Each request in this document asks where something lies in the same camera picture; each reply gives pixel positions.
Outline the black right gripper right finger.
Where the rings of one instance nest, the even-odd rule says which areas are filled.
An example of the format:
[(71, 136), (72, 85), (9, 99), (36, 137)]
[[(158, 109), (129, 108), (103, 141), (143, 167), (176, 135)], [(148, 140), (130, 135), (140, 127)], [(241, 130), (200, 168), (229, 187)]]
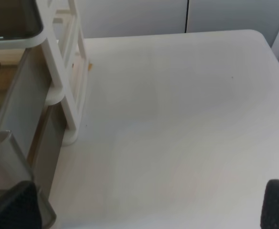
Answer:
[(269, 180), (266, 185), (260, 227), (279, 229), (279, 179)]

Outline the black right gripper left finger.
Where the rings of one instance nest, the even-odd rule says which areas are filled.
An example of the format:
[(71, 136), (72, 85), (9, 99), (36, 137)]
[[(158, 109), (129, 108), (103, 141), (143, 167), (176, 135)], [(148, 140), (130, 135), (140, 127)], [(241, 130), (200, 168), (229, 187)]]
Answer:
[(22, 181), (0, 196), (0, 229), (41, 229), (42, 216), (33, 182)]

